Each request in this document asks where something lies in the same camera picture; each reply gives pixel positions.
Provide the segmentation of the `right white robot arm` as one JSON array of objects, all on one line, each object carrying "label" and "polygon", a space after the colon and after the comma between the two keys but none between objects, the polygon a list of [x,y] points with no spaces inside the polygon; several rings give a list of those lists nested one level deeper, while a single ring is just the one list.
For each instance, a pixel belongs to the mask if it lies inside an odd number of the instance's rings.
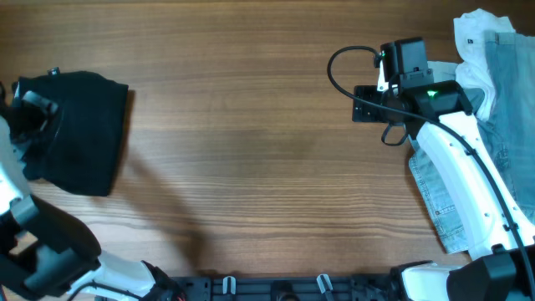
[{"label": "right white robot arm", "polygon": [[471,262],[413,263],[393,278],[400,300],[532,300],[534,226],[518,209],[482,143],[466,94],[455,81],[397,94],[372,86],[350,98],[388,125],[402,125],[446,186],[461,219]]}]

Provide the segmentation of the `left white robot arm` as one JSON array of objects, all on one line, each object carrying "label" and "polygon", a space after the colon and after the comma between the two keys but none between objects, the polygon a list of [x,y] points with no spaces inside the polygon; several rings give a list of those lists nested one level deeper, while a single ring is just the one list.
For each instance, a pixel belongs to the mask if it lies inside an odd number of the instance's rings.
[{"label": "left white robot arm", "polygon": [[1,285],[27,300],[90,294],[97,300],[184,300],[158,267],[106,253],[76,217],[36,197],[12,135],[46,125],[39,106],[1,104]]}]

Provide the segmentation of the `black pants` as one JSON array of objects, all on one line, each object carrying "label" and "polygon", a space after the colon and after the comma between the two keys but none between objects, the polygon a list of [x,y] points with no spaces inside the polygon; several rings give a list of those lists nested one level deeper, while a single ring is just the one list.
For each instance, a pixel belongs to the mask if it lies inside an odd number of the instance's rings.
[{"label": "black pants", "polygon": [[21,77],[13,98],[26,91],[59,105],[51,139],[15,145],[29,181],[45,180],[83,196],[108,196],[122,148],[129,87],[88,71]]}]

